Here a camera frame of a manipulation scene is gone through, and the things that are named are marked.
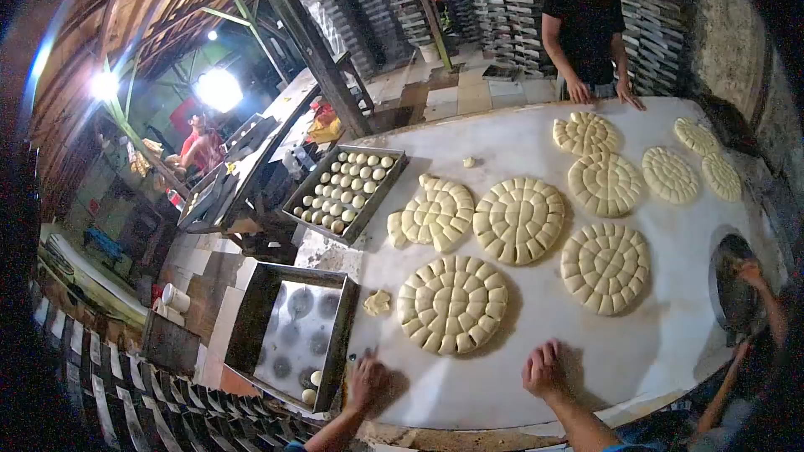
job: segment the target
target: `white work table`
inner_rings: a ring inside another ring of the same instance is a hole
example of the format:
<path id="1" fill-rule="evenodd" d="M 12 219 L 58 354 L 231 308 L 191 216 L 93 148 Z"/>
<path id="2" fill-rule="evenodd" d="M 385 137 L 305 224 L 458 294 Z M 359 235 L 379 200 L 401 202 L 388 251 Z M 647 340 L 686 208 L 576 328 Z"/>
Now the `white work table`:
<path id="1" fill-rule="evenodd" d="M 758 210 L 722 201 L 701 176 L 701 158 L 675 137 L 678 117 L 704 120 L 698 105 L 678 98 L 645 98 L 647 112 L 607 101 L 595 111 L 623 136 L 621 155 L 641 171 L 642 154 L 657 145 L 683 156 L 698 173 L 698 197 L 671 205 L 644 185 L 628 216 L 602 219 L 588 214 L 569 193 L 567 173 L 577 156 L 552 139 L 556 118 L 569 119 L 589 105 L 547 104 L 496 110 L 486 115 L 429 123 L 353 144 L 403 149 L 410 164 L 358 240 L 347 249 L 307 232 L 297 266 L 343 270 L 362 286 L 359 302 L 374 290 L 392 294 L 392 313 L 373 318 L 359 307 L 349 353 L 377 348 L 379 359 L 407 379 L 407 391 L 375 422 L 435 429 L 518 428 L 528 434 L 561 436 L 553 412 L 522 389 L 520 372 L 529 351 L 556 337 L 571 347 L 570 379 L 584 399 L 611 425 L 619 425 L 672 402 L 712 375 L 731 356 L 709 297 L 709 258 L 733 228 L 753 248 L 767 243 L 756 229 Z M 464 168 L 462 160 L 477 159 Z M 440 257 L 433 246 L 408 243 L 394 249 L 386 219 L 423 192 L 417 179 L 428 172 L 466 185 L 475 203 L 498 182 L 531 176 L 556 186 L 568 207 L 555 246 L 528 266 L 506 266 L 488 256 L 469 230 L 453 254 L 480 257 L 509 278 L 506 316 L 490 342 L 462 357 L 440 357 L 419 349 L 402 332 L 394 299 L 417 268 Z M 625 314 L 600 317 L 578 304 L 559 272 L 561 249 L 570 234 L 589 224 L 610 222 L 637 229 L 650 247 L 649 286 Z"/>

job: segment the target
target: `black t-shirt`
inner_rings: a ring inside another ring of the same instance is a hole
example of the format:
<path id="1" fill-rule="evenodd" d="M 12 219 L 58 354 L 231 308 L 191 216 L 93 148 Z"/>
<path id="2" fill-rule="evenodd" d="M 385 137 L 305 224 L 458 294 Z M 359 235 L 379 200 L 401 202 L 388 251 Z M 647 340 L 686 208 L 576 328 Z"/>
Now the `black t-shirt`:
<path id="1" fill-rule="evenodd" d="M 543 12 L 561 20 L 559 44 L 581 81 L 614 80 L 611 37 L 626 29 L 620 0 L 544 0 Z"/>

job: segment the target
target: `man in black shirt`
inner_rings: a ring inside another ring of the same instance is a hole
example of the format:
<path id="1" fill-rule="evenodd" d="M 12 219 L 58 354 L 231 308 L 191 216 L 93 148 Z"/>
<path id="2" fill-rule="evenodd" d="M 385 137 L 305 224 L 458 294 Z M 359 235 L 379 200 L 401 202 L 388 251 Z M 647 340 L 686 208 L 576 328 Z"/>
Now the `man in black shirt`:
<path id="1" fill-rule="evenodd" d="M 545 0 L 542 40 L 559 71 L 562 99 L 591 103 L 594 98 L 614 96 L 614 70 L 620 102 L 645 110 L 631 93 L 628 55 L 622 40 L 626 29 L 620 0 Z"/>

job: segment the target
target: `dough ball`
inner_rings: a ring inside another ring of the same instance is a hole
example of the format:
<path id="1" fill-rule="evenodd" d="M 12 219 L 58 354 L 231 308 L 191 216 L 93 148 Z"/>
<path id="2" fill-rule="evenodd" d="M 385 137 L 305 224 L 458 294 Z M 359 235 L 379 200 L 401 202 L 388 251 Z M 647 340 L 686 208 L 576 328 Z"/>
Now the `dough ball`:
<path id="1" fill-rule="evenodd" d="M 307 405 L 312 406 L 315 403 L 315 395 L 316 391 L 314 389 L 305 389 L 301 392 L 301 400 L 304 401 Z"/>

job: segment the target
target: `round bread dough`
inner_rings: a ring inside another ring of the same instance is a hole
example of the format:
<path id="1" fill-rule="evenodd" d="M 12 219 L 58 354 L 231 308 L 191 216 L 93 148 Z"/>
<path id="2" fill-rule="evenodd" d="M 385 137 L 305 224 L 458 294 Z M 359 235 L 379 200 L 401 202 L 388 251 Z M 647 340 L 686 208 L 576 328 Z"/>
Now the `round bread dough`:
<path id="1" fill-rule="evenodd" d="M 674 205 L 698 194 L 698 176 L 684 159 L 663 146 L 654 146 L 642 156 L 642 175 L 650 190 Z"/>
<path id="2" fill-rule="evenodd" d="M 497 331 L 507 304 L 505 277 L 494 266 L 450 255 L 421 267 L 399 288 L 397 318 L 425 351 L 466 354 Z"/>
<path id="3" fill-rule="evenodd" d="M 561 277 L 572 296 L 602 316 L 617 314 L 645 288 L 650 253 L 638 231 L 614 224 L 583 227 L 564 244 Z"/>
<path id="4" fill-rule="evenodd" d="M 419 183 L 425 193 L 408 202 L 399 217 L 389 216 L 388 233 L 397 248 L 404 244 L 398 241 L 401 232 L 414 243 L 432 243 L 437 251 L 446 253 L 471 224 L 472 195 L 463 185 L 428 174 L 420 176 Z"/>
<path id="5" fill-rule="evenodd" d="M 704 172 L 703 177 L 709 187 L 721 199 L 735 203 L 742 198 L 743 185 L 740 175 L 719 152 L 713 152 L 703 157 L 701 171 Z"/>
<path id="6" fill-rule="evenodd" d="M 642 182 L 636 168 L 621 156 L 598 152 L 569 168 L 569 190 L 588 212 L 614 218 L 637 204 Z"/>
<path id="7" fill-rule="evenodd" d="M 304 401 L 307 405 L 312 406 L 315 403 L 315 389 L 305 389 L 301 392 L 301 400 Z"/>
<path id="8" fill-rule="evenodd" d="M 695 124 L 689 119 L 678 118 L 673 125 L 673 131 L 681 143 L 688 146 L 692 151 L 697 152 L 701 156 L 706 156 L 712 152 L 718 152 L 720 145 L 718 145 L 717 138 L 712 135 L 711 131 L 707 128 Z"/>
<path id="9" fill-rule="evenodd" d="M 542 180 L 517 177 L 491 188 L 477 203 L 472 229 L 487 253 L 509 266 L 541 257 L 564 225 L 564 200 Z"/>
<path id="10" fill-rule="evenodd" d="M 553 123 L 553 140 L 561 150 L 576 156 L 620 150 L 620 136 L 606 119 L 592 112 L 573 112 L 569 118 L 569 123 L 561 119 Z"/>

